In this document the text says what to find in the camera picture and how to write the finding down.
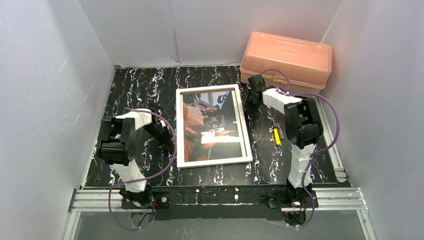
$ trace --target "picture frame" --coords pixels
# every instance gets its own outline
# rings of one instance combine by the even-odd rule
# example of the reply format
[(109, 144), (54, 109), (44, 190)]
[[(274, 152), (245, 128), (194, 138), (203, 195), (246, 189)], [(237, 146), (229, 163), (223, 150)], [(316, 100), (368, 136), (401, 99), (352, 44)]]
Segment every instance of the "picture frame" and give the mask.
[(177, 167), (253, 160), (238, 84), (176, 90)]

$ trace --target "orange object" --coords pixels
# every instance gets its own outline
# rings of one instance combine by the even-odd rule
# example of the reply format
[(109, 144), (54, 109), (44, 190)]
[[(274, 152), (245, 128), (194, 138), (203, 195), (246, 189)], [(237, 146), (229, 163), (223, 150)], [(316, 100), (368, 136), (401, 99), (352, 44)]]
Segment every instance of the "orange object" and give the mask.
[[(331, 73), (333, 49), (328, 44), (252, 32), (241, 62), (241, 82), (268, 69), (280, 70), (291, 80), (290, 93), (319, 93)], [(287, 88), (276, 71), (263, 75), (268, 86)]]

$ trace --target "black tabletop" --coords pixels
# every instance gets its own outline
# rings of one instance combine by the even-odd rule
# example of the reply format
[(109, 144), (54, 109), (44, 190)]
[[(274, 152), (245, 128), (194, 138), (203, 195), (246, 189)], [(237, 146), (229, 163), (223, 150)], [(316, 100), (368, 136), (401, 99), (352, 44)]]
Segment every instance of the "black tabletop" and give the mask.
[[(240, 83), (239, 66), (202, 66), (166, 68), (122, 68), (115, 72), (104, 116), (124, 114), (124, 108), (145, 108), (156, 103), (162, 115), (176, 127), (176, 89), (239, 84), (241, 99), (248, 86)], [(150, 181), (152, 186), (239, 186), (285, 184), (290, 172), (291, 152), (288, 140), (276, 146), (273, 125), (284, 132), (284, 116), (261, 106), (260, 111), (247, 115), (253, 161), (229, 165), (177, 168), (177, 161), (162, 175)], [(170, 155), (157, 148), (157, 142), (147, 132), (137, 134), (136, 162), (145, 176), (151, 176), (165, 167)], [(325, 148), (321, 137), (318, 149)], [(314, 183), (337, 183), (328, 153), (314, 157), (311, 177)], [(95, 155), (91, 159), (85, 187), (106, 188), (121, 182), (119, 175)]]

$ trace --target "glass pane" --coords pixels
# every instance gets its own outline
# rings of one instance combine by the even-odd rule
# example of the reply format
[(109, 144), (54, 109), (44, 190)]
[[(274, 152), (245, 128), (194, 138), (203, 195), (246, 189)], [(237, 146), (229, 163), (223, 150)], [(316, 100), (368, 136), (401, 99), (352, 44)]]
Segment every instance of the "glass pane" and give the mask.
[[(115, 212), (117, 219), (128, 227), (134, 226), (129, 212)], [(283, 222), (265, 219), (174, 219), (156, 221), (143, 231), (120, 228), (108, 212), (82, 212), (76, 240), (304, 240), (343, 239), (364, 240), (358, 214), (355, 210), (316, 211), (309, 225), (296, 231), (281, 226)]]

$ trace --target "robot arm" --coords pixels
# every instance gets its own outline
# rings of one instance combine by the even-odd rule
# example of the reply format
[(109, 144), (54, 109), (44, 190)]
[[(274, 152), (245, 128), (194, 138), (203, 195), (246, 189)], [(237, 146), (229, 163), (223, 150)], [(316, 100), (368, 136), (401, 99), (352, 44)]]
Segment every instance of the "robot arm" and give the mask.
[[(142, 110), (159, 111), (158, 108)], [(135, 161), (136, 131), (141, 128), (159, 141), (159, 149), (174, 149), (172, 136), (165, 123), (149, 113), (131, 111), (116, 117), (107, 116), (101, 120), (96, 146), (97, 157), (111, 165), (124, 183), (145, 178)], [(144, 192), (147, 186), (147, 180), (125, 184), (125, 190), (119, 193), (129, 200), (147, 202), (151, 195)]]
[(285, 198), (289, 203), (303, 202), (308, 195), (302, 188), (302, 176), (306, 172), (304, 185), (311, 191), (311, 168), (306, 168), (324, 131), (315, 100), (284, 95), (279, 89), (268, 87), (261, 75), (248, 80), (252, 92), (244, 103), (245, 112), (256, 112), (265, 104), (284, 114), (285, 134), (292, 152)]

